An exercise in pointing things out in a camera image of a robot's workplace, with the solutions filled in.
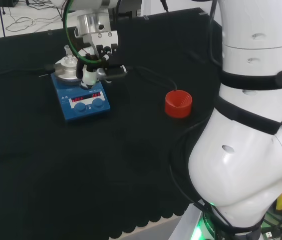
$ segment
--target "black table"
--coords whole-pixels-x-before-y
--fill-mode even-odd
[[[110,113],[71,124],[49,76],[0,76],[0,240],[105,240],[183,214],[188,202],[170,180],[168,149],[213,108],[219,89],[213,66],[182,53],[206,58],[201,12],[174,12],[172,26],[165,14],[118,26],[127,66],[169,76],[193,96],[195,110],[184,120],[165,115],[168,90],[134,72],[105,86]],[[54,63],[66,44],[63,30],[0,38],[0,71]]]

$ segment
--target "green cable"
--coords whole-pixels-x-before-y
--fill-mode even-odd
[[[89,64],[98,64],[98,63],[101,62],[101,60],[88,60],[88,59],[82,57],[82,56],[75,50],[75,48],[74,48],[74,46],[73,46],[73,44],[72,44],[72,42],[71,42],[71,39],[70,39],[70,36],[69,36],[69,32],[68,32],[68,30],[67,30],[67,24],[66,24],[66,22],[67,22],[67,14],[68,14],[68,12],[69,12],[71,6],[72,6],[73,0],[69,0],[69,1],[70,1],[70,3],[69,3],[69,5],[68,5],[68,7],[67,7],[67,8],[65,9],[65,11],[64,11],[64,26],[65,26],[65,32],[66,32],[67,39],[68,39],[68,41],[69,41],[70,48],[71,48],[73,54],[74,54],[78,59],[80,59],[82,62],[84,62],[86,65],[89,65]]]

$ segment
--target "red plastic container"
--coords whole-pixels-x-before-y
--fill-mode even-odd
[[[182,90],[171,91],[165,97],[165,112],[176,119],[186,118],[191,114],[192,96]]]

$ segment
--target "digital display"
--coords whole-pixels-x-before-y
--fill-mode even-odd
[[[78,97],[75,97],[75,98],[71,98],[71,101],[73,103],[75,102],[78,102],[78,101],[82,101],[82,100],[85,100],[85,99],[92,99],[92,98],[96,98],[96,97],[99,97],[101,96],[101,92],[96,92],[96,93],[91,93],[89,95],[85,95],[85,96],[78,96]]]

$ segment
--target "silver metal cylinder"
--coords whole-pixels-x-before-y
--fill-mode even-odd
[[[77,17],[77,30],[79,38],[86,34],[103,33],[111,31],[109,13],[95,12]]]

